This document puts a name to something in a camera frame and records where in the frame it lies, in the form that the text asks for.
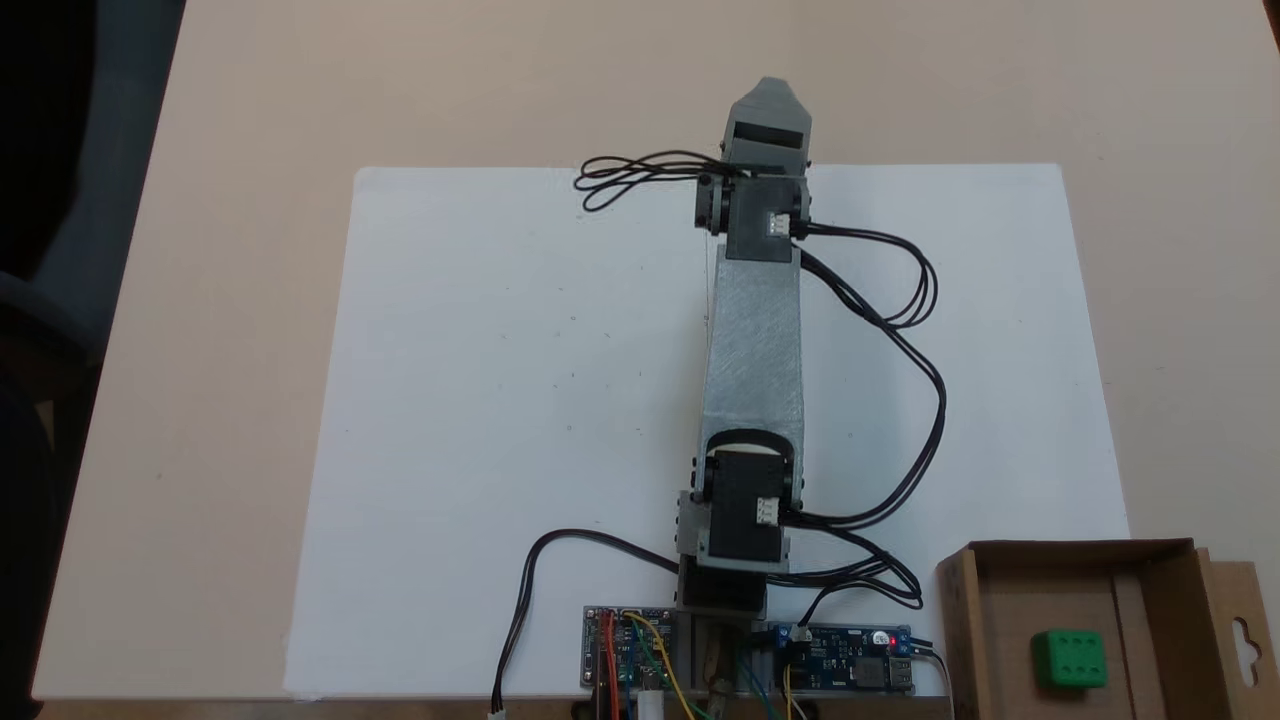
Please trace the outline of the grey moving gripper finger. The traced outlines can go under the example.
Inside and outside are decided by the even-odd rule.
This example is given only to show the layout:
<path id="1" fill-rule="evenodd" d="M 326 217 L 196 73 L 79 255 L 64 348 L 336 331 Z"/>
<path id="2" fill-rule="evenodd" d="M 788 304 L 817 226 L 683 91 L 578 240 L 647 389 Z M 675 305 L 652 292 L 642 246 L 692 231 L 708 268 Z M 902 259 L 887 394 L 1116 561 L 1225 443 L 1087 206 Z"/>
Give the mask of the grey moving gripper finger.
<path id="1" fill-rule="evenodd" d="M 776 129 L 810 129 L 812 114 L 786 79 L 762 77 L 732 105 L 732 123 Z"/>

